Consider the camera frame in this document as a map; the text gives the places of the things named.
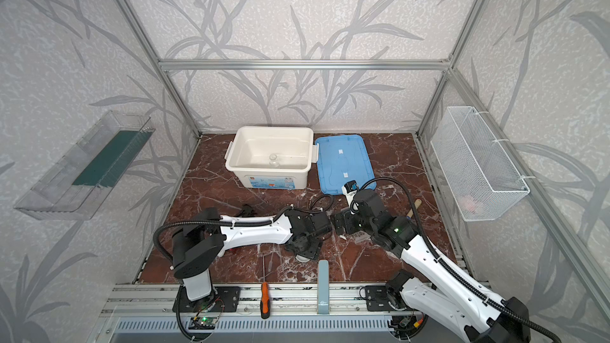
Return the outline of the blue plastic bin lid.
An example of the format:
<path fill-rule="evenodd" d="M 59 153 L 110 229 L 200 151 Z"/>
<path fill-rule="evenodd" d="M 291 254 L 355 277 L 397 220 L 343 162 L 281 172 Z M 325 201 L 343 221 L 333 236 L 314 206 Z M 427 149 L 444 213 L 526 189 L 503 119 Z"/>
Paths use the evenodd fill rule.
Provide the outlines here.
<path fill-rule="evenodd" d="M 315 140 L 319 147 L 316 163 L 319 185 L 325 195 L 342 195 L 349 181 L 360 187 L 374 178 L 373 167 L 363 138 L 359 135 L 340 135 Z"/>

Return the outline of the clear glass flask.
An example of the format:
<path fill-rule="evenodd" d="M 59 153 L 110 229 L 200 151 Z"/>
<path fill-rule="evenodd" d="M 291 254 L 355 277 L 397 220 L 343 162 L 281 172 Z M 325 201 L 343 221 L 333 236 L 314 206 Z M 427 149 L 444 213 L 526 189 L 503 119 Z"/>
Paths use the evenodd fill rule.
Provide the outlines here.
<path fill-rule="evenodd" d="M 281 166 L 281 163 L 279 161 L 279 157 L 277 154 L 273 153 L 269 156 L 269 165 L 272 168 L 279 168 L 279 166 Z"/>

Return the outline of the white plastic storage bin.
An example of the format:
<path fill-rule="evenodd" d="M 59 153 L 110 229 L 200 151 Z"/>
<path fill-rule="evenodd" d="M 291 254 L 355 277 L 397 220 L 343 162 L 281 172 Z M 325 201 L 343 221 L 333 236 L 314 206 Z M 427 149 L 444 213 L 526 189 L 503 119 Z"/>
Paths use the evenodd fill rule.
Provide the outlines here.
<path fill-rule="evenodd" d="M 273 153 L 279 168 L 269 165 Z M 318 159 L 314 131 L 305 127 L 241 127 L 225 154 L 226 169 L 244 187 L 258 189 L 303 190 Z"/>

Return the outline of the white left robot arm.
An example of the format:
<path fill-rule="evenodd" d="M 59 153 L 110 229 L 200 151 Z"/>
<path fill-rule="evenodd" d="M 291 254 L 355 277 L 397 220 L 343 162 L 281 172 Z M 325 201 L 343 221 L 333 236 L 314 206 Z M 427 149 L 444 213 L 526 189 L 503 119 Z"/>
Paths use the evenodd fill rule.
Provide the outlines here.
<path fill-rule="evenodd" d="M 296 257 L 318 260 L 323 237 L 333 230 L 324 211 L 306 212 L 293 206 L 263 217 L 231 217 L 207 208 L 193 219 L 158 227 L 153 244 L 191 302 L 211 298 L 210 267 L 228 250 L 243 246 L 282 245 Z"/>

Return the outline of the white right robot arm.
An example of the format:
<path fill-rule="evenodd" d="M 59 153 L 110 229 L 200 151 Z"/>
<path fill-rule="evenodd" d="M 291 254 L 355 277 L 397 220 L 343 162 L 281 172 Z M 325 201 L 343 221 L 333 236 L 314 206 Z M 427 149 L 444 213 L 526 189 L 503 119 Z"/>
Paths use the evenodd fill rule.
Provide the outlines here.
<path fill-rule="evenodd" d="M 368 183 L 344 184 L 348 208 L 335 214 L 339 234 L 365 232 L 371 241 L 425 276 L 400 270 L 386 284 L 396 309 L 415 309 L 452 331 L 464 342 L 529 342 L 537 332 L 553 342 L 559 336 L 529 319 L 529 310 L 517 298 L 504 299 L 477 282 L 448 259 L 427 236 L 411 192 L 403 189 L 412 215 L 392 214 Z"/>

